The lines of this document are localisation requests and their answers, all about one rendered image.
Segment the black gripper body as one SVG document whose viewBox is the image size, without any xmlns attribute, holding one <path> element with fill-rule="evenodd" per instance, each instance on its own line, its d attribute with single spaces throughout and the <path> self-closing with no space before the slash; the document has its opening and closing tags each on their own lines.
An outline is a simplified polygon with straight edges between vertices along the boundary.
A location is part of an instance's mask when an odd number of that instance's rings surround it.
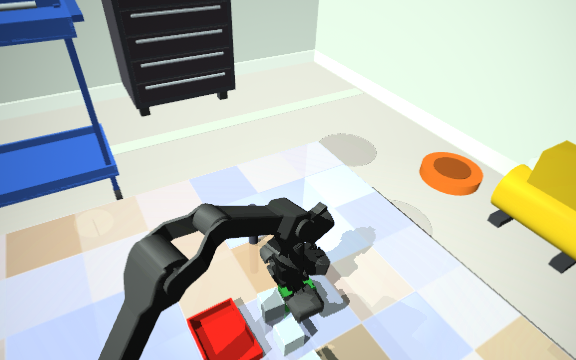
<svg viewBox="0 0 576 360">
<path fill-rule="evenodd" d="M 295 321 L 301 322 L 323 312 L 324 302 L 316 289 L 311 289 L 309 285 L 304 284 L 302 281 L 303 266 L 308 265 L 308 260 L 305 256 L 300 263 L 286 266 L 279 263 L 275 254 L 265 245 L 260 249 L 260 256 L 264 264 L 269 262 L 281 287 L 286 286 L 289 292 L 292 291 L 293 294 L 291 294 L 291 299 L 288 301 L 288 307 Z"/>
</svg>

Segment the red tray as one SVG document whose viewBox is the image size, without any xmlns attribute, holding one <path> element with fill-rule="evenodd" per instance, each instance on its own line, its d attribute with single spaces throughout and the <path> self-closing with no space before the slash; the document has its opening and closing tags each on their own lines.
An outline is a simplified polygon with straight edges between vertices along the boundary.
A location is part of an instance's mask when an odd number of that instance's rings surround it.
<svg viewBox="0 0 576 360">
<path fill-rule="evenodd" d="M 203 360 L 261 360 L 263 352 L 231 298 L 186 320 Z"/>
</svg>

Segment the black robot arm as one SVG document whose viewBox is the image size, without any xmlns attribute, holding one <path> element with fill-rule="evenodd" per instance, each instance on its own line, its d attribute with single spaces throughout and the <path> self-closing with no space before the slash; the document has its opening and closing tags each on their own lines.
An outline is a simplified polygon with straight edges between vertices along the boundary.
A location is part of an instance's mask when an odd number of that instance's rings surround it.
<svg viewBox="0 0 576 360">
<path fill-rule="evenodd" d="M 303 281 L 309 275 L 326 275 L 331 262 L 315 242 L 335 225 L 327 209 L 319 202 L 306 211 L 285 197 L 263 206 L 203 203 L 187 215 L 161 223 L 127 255 L 125 300 L 98 360 L 140 360 L 160 314 L 178 303 L 208 270 L 226 239 L 274 235 L 265 247 L 279 263 L 293 266 L 305 256 Z M 204 238 L 189 260 L 171 241 L 197 231 Z"/>
</svg>

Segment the black cylinder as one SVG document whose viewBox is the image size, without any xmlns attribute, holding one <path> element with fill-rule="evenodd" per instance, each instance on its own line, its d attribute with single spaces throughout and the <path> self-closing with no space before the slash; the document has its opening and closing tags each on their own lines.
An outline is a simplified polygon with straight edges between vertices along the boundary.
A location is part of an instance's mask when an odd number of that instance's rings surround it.
<svg viewBox="0 0 576 360">
<path fill-rule="evenodd" d="M 257 206 L 256 204 L 249 204 L 249 205 Z M 249 237 L 249 243 L 252 245 L 257 244 L 258 243 L 258 236 Z"/>
</svg>

